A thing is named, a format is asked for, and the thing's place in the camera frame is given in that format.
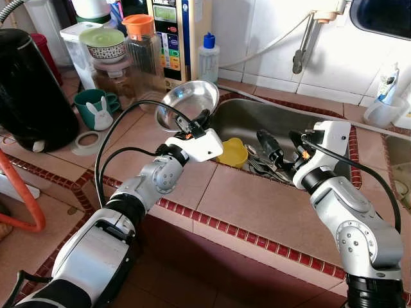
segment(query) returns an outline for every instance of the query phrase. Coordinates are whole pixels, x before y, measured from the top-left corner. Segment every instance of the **white cable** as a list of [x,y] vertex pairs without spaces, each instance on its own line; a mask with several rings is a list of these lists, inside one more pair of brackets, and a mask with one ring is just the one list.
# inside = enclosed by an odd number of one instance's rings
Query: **white cable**
[[347,120],[347,119],[341,119],[339,117],[333,117],[331,115],[328,116],[328,115],[325,115],[325,114],[317,114],[315,112],[298,110],[298,109],[294,109],[294,108],[291,108],[291,107],[282,106],[282,105],[274,103],[272,101],[267,101],[263,98],[259,98],[258,96],[255,96],[255,95],[243,92],[243,91],[239,91],[239,90],[234,89],[234,88],[226,87],[225,85],[218,85],[218,88],[240,94],[240,95],[245,96],[247,98],[253,99],[254,101],[259,101],[260,103],[275,105],[277,108],[292,111],[292,112],[295,112],[297,114],[305,114],[307,116],[321,117],[323,119],[332,120],[332,121],[347,121],[347,122],[350,122],[351,125],[359,127],[359,128],[364,128],[366,130],[371,130],[373,132],[382,133],[384,135],[388,135],[388,136],[397,137],[397,138],[400,138],[400,139],[411,141],[411,137],[409,137],[407,135],[402,135],[400,133],[392,132],[392,131],[389,131],[389,130],[384,130],[383,128],[373,127],[373,126],[370,126],[370,125],[367,125],[367,124],[363,124],[363,123],[359,123],[359,122],[355,122],[355,121],[351,121],[351,120]]
[[276,45],[279,41],[281,41],[283,38],[285,38],[287,35],[289,35],[292,31],[294,31],[300,24],[302,24],[307,18],[308,16],[310,16],[313,12],[308,12],[306,15],[304,15],[304,17],[302,19],[299,20],[299,22],[293,26],[291,29],[287,30],[286,32],[282,33],[281,35],[279,35],[278,37],[276,37],[274,40],[272,40],[271,42],[269,42],[265,47],[261,48],[260,50],[257,50],[255,53],[245,56],[244,58],[242,58],[241,60],[237,60],[233,63],[229,63],[229,64],[223,64],[223,65],[219,65],[219,67],[227,67],[227,66],[232,66],[232,65],[236,65],[236,64],[240,64],[242,62],[248,61],[252,58],[254,58],[255,56],[260,55],[261,53],[266,52],[267,50],[269,50],[272,46]]

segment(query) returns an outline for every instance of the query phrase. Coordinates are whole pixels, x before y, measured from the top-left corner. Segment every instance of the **pink countertop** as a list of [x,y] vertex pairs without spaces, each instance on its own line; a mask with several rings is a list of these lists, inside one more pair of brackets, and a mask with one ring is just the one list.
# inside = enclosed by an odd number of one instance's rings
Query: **pink countertop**
[[[220,80],[220,83],[266,98],[334,111],[354,121],[359,121],[363,113],[362,107],[350,104],[234,81]],[[389,181],[390,167],[383,136],[361,128],[356,129],[356,134],[360,162],[377,170]],[[159,128],[153,115],[135,110],[119,125],[103,159],[108,153],[124,146],[138,146],[148,151],[155,151],[158,145],[170,136],[170,133]],[[16,143],[2,144],[0,147],[11,156],[47,170],[51,168],[57,175],[73,180],[76,180],[86,169],[94,169],[94,155],[78,157],[71,153],[69,146],[45,154],[28,152]],[[124,181],[137,175],[151,160],[151,157],[141,153],[122,153],[110,163],[105,175]],[[393,223],[389,199],[382,187],[363,172],[362,181],[361,192],[373,202],[376,210],[387,221]],[[310,196],[304,191],[221,164],[205,162],[188,164],[184,168],[178,186],[166,198],[299,252],[337,266],[341,265],[335,242],[328,229],[318,219],[310,205]],[[408,274],[411,270],[411,215],[404,209],[401,209],[401,214],[406,250],[402,266],[403,273],[407,273],[404,276],[404,287],[410,291],[411,282]]]

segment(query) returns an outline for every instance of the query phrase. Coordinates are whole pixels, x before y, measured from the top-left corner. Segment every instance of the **stainless steel sink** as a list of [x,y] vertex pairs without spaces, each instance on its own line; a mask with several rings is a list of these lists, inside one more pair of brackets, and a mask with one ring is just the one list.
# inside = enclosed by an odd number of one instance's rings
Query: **stainless steel sink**
[[[268,160],[256,135],[259,129],[264,128],[275,136],[284,150],[285,159],[293,160],[295,148],[288,138],[288,132],[312,129],[316,122],[323,120],[321,117],[298,114],[257,101],[229,99],[221,103],[214,112],[211,128],[214,128],[222,141],[232,137],[240,138],[244,144],[252,145],[260,157]],[[350,167],[346,164],[338,163],[335,173],[351,179]]]

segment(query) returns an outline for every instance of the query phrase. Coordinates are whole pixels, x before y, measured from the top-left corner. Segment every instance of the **green mug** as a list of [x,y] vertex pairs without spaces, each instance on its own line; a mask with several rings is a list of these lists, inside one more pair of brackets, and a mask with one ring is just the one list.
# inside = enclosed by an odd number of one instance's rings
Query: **green mug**
[[89,89],[77,94],[74,103],[84,123],[91,130],[105,130],[110,127],[113,112],[120,107],[117,95],[100,89]]

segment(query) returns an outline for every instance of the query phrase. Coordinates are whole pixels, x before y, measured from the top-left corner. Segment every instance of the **kitchen counter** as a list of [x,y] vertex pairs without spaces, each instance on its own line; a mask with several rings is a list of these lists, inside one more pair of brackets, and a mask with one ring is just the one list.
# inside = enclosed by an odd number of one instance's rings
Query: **kitchen counter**
[[[363,112],[360,107],[350,104],[270,90],[234,81],[220,80],[220,83],[265,98],[275,98],[307,107],[330,110],[354,121],[358,121]],[[220,91],[221,95],[226,93],[224,90]],[[170,136],[170,133],[160,129],[153,115],[135,110],[125,117],[115,131],[102,161],[107,158],[109,153],[124,146],[138,146],[148,151],[155,151],[158,145]],[[383,136],[361,128],[356,129],[356,136],[359,161],[377,170],[386,181],[389,181],[390,166]],[[71,153],[69,146],[48,154],[30,153],[17,144],[2,144],[0,147],[5,153],[13,157],[73,180],[82,171],[94,169],[94,156],[78,157]],[[140,169],[151,160],[152,157],[141,153],[125,152],[108,165],[105,175],[117,181],[124,181],[138,174]],[[369,175],[361,172],[361,176],[361,192],[372,201],[382,217],[393,223],[390,202],[382,187]],[[337,269],[341,267],[333,237],[310,206],[310,196],[294,187],[215,162],[190,163],[184,168],[176,189],[167,195],[166,199],[173,202],[170,204],[174,207],[172,214],[175,216],[171,217],[170,211],[168,214],[161,214],[159,207],[153,209],[153,215],[164,217],[171,223],[208,237],[213,241],[217,241],[220,236],[213,233],[215,231],[212,228],[205,228],[205,224],[216,230],[223,230],[226,234],[230,234],[230,226],[234,226],[237,228],[235,234],[232,234],[235,239],[241,238],[239,236],[240,230],[243,230],[248,232],[248,235],[244,237],[246,242],[254,243],[254,245],[266,250],[270,250],[271,242],[277,243],[279,246],[275,249],[275,253],[283,255],[281,248],[287,248],[288,253],[284,257],[293,260],[292,262],[298,265],[304,264],[302,256],[307,255],[325,262],[318,269],[323,273],[326,272],[327,264],[334,265]],[[162,209],[167,211],[168,204],[163,204]],[[401,215],[402,236],[405,243],[405,257],[402,262],[403,281],[405,290],[410,292],[411,215],[402,208]],[[201,222],[201,217],[208,217],[205,224]],[[249,241],[249,235],[255,236],[256,240]],[[259,243],[260,238],[265,239],[266,242]],[[225,241],[226,239],[221,239],[220,244],[224,245]],[[240,248],[242,244],[237,242],[232,245],[237,246],[238,251],[245,249]],[[293,252],[300,253],[297,259],[293,259]],[[304,266],[305,268],[314,268],[312,261],[306,265],[308,267]],[[291,275],[303,272],[303,268],[290,269],[289,265],[284,267],[274,265],[274,267]],[[342,291],[333,291],[344,294],[343,284],[345,285],[345,283],[342,282],[340,275],[336,275],[336,269],[334,270],[335,272],[329,275],[330,279],[320,277],[318,285],[328,289],[339,287]]]

